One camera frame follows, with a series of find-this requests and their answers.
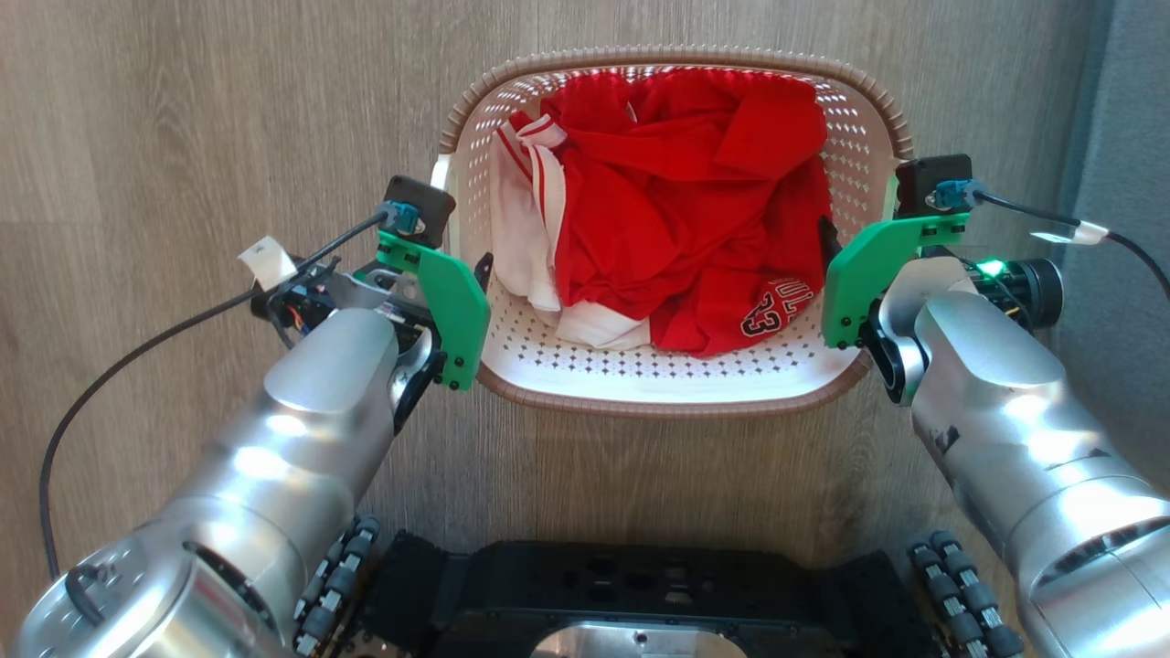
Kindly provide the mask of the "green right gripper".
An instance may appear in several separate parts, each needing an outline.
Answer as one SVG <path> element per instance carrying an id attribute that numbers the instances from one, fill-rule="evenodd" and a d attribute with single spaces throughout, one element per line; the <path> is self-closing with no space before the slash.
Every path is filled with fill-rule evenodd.
<path id="1" fill-rule="evenodd" d="M 894 282 L 899 270 L 924 247 L 963 240 L 970 214 L 894 218 L 866 226 L 841 246 L 839 229 L 828 215 L 815 224 L 823 255 L 823 340 L 827 348 L 856 347 L 862 325 L 875 316 L 872 307 Z"/>

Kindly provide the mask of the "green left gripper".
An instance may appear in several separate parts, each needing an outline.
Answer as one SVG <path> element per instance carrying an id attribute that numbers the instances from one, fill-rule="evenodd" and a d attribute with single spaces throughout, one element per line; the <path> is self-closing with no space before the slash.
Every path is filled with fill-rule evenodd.
<path id="1" fill-rule="evenodd" d="M 486 292 L 493 280 L 493 251 L 469 266 L 441 249 L 392 232 L 378 232 L 377 263 L 394 275 L 388 303 L 415 324 L 431 325 L 443 354 L 441 379 L 450 390 L 475 383 L 493 309 Z"/>

